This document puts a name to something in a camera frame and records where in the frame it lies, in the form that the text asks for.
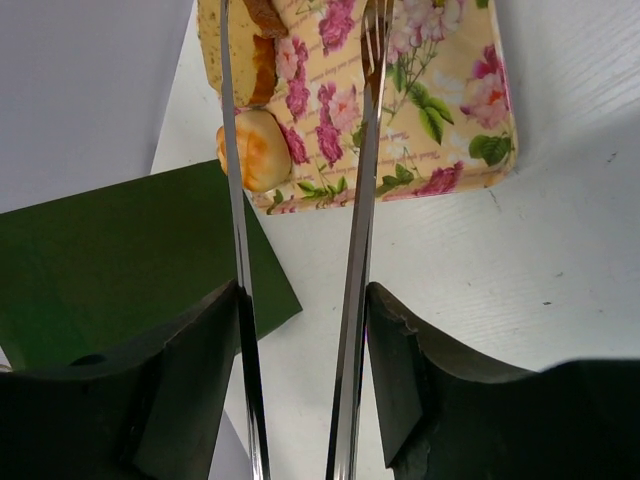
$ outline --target floral box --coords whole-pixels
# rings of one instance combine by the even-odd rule
[[[290,178],[252,194],[268,214],[353,201],[364,78],[365,0],[274,0],[278,41],[267,109],[292,153]],[[378,158],[378,201],[484,188],[514,165],[517,137],[492,0],[396,0]]]

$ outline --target green board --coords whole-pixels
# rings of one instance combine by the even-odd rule
[[[263,337],[301,307],[246,210]],[[0,346],[14,369],[66,364],[172,319],[236,277],[231,222],[218,162],[0,215]]]

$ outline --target fork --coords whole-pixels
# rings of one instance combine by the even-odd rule
[[[362,15],[363,137],[342,305],[326,480],[352,480],[355,477],[367,314],[365,295],[369,282],[380,117],[393,3],[394,0],[367,0]]]
[[[231,53],[229,51],[229,0],[220,0],[220,44],[222,57],[222,120],[229,172],[229,194],[236,247],[238,269],[238,323],[240,347],[247,406],[249,431],[249,455],[252,479],[270,480],[267,428],[262,397],[260,357],[256,337],[253,289],[249,265],[247,224],[244,212],[242,172],[236,143],[235,105],[233,101],[233,79],[231,76]]]

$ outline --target bread slice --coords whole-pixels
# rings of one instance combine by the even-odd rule
[[[218,159],[227,173],[227,148],[224,127],[216,135]],[[289,176],[291,154],[282,131],[266,110],[249,110],[236,115],[236,143],[244,188],[267,192]]]
[[[229,2],[229,42],[233,96],[237,107],[265,105],[276,86],[276,60],[273,37],[286,35],[275,11],[269,14],[265,0]],[[261,20],[262,26],[254,20]],[[218,92],[222,85],[220,51],[220,0],[198,0],[198,35],[202,47],[207,79]]]

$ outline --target white wall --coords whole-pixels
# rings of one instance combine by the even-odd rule
[[[0,213],[149,173],[191,4],[0,2]]]

